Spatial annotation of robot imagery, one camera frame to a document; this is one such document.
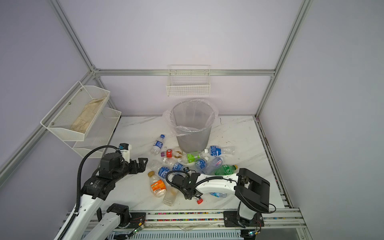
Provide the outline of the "orange label yellow-cap bottle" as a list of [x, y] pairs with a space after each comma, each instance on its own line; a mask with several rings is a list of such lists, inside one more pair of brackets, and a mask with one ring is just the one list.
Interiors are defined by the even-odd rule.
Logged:
[[164, 181], [158, 177], [154, 171], [148, 172], [150, 180], [150, 188], [155, 197], [160, 198], [166, 194], [166, 185]]

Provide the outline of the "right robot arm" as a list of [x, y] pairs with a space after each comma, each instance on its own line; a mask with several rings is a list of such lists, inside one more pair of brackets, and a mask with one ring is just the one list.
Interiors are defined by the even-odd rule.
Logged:
[[211, 193], [234, 195], [240, 203], [236, 211], [223, 213], [226, 227], [262, 228], [263, 214], [272, 214], [277, 210], [270, 203], [270, 182], [245, 168], [224, 176], [175, 170], [168, 172], [165, 180], [186, 200], [200, 199]]

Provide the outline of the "green crushed plastic bottle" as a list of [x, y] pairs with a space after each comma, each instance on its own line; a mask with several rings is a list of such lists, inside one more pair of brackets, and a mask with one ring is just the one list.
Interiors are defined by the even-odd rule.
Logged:
[[218, 169], [214, 171], [214, 174], [216, 176], [228, 176], [234, 174], [237, 169], [237, 165], [221, 165]]

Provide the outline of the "large crushed blue-cap bottle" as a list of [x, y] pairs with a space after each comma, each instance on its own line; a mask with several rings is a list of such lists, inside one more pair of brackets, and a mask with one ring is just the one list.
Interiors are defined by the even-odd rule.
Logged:
[[217, 197], [217, 198], [226, 198], [227, 194], [225, 193], [210, 193], [211, 196]]

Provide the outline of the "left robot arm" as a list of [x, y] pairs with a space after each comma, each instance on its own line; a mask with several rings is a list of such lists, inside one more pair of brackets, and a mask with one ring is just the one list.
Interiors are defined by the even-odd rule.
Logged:
[[129, 144], [112, 146], [115, 152], [104, 155], [92, 176], [81, 183], [85, 161], [98, 150], [108, 148], [108, 145], [97, 147], [83, 157], [77, 173], [76, 203], [57, 233], [57, 240], [106, 240], [116, 228], [132, 229], [127, 235], [115, 237], [116, 240], [127, 240], [144, 229], [145, 214], [131, 215], [127, 205], [114, 203], [105, 214], [101, 210], [101, 205], [119, 180], [146, 170], [148, 159], [131, 160]]

